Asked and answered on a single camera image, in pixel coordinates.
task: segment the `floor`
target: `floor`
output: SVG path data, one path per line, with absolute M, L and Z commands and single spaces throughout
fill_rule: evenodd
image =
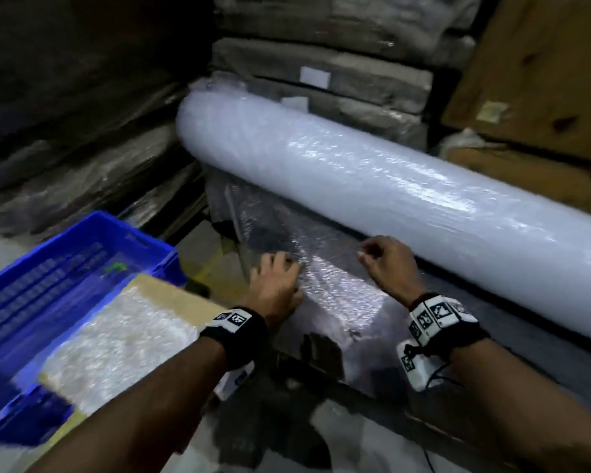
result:
M 244 295 L 247 282 L 236 247 L 209 222 L 199 224 L 176 247 L 185 273 L 208 287 L 210 299 L 228 306 Z M 412 434 L 416 442 L 393 433 L 407 423 L 393 406 L 385 413 L 340 386 L 303 385 L 276 369 L 272 355 L 263 357 L 256 373 L 228 401 L 206 414 L 189 448 L 171 458 L 166 473 L 431 471 L 421 437 Z M 473 471 L 492 470 L 430 435 L 430 441 L 429 434 L 424 440 L 430 449 L 448 449 L 445 456 L 457 456 Z M 0 448 L 0 473 L 20 473 L 38 455 L 39 450 Z M 435 453 L 429 459 L 436 473 L 466 471 Z

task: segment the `hand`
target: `hand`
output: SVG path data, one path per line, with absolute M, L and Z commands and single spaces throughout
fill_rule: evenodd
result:
M 263 316 L 269 328 L 289 316 L 304 297 L 298 288 L 300 264 L 291 261 L 286 252 L 263 254 L 260 267 L 252 269 L 250 292 L 243 306 Z
M 363 242 L 358 256 L 381 290 L 405 307 L 429 292 L 410 248 L 402 242 L 392 237 L 372 237 Z

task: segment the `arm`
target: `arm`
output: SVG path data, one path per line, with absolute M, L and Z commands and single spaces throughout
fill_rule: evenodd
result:
M 279 324 L 302 301 L 299 268 L 284 252 L 264 254 L 243 305 L 269 327 Z M 95 412 L 29 473 L 160 471 L 188 443 L 202 406 L 226 373 L 226 360 L 219 342 L 199 338 Z
M 409 247 L 395 239 L 367 240 L 359 260 L 407 308 L 428 293 Z M 490 339 L 449 359 L 518 457 L 549 472 L 591 471 L 591 414 L 554 383 Z

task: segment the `white roll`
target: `white roll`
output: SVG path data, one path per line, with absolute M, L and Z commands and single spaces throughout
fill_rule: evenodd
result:
M 390 235 L 591 338 L 591 215 L 393 142 L 227 88 L 194 91 L 198 159 L 366 235 Z

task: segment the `blue crate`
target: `blue crate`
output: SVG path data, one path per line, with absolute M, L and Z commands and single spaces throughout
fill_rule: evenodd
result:
M 70 405 L 40 390 L 41 367 L 140 273 L 186 282 L 173 247 L 103 212 L 0 272 L 0 443 L 38 445 L 69 416 Z

